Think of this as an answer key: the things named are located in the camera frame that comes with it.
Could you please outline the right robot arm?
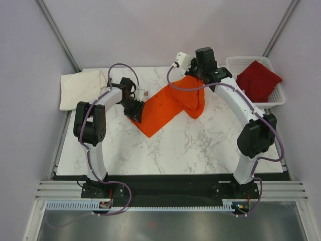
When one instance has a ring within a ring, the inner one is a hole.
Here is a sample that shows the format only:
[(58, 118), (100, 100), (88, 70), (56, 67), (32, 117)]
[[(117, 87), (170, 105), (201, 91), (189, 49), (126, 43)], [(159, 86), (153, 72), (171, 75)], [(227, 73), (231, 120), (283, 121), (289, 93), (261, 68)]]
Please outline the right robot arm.
[(195, 57), (179, 53), (177, 64), (186, 75), (201, 80), (222, 98), (241, 124), (242, 131), (237, 138), (240, 158), (229, 189), (234, 197), (242, 197), (248, 191), (247, 184), (253, 180), (258, 159), (274, 144), (276, 117), (260, 110), (242, 92), (231, 72), (217, 66), (213, 49), (198, 49)]

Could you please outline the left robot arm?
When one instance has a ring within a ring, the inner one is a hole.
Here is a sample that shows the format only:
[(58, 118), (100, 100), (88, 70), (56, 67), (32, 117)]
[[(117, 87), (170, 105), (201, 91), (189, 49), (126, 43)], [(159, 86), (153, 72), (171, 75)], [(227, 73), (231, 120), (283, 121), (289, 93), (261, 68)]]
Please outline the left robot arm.
[(79, 102), (76, 106), (73, 134), (82, 145), (87, 160), (87, 178), (96, 181), (93, 192), (98, 197), (106, 197), (110, 185), (105, 182), (107, 170), (103, 161), (102, 142), (106, 136), (106, 113), (115, 105), (124, 108), (124, 115), (141, 123), (145, 103), (133, 96), (136, 85), (129, 78), (113, 83), (92, 102)]

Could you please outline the orange t shirt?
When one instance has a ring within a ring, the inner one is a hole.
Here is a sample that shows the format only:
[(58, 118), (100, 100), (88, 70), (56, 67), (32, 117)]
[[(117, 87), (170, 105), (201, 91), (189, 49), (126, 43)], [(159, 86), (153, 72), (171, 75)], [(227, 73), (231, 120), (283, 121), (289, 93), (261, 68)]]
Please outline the orange t shirt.
[(204, 89), (181, 91), (167, 85), (145, 103), (141, 123), (131, 122), (148, 138), (152, 137), (184, 111), (189, 117), (197, 119), (205, 108)]

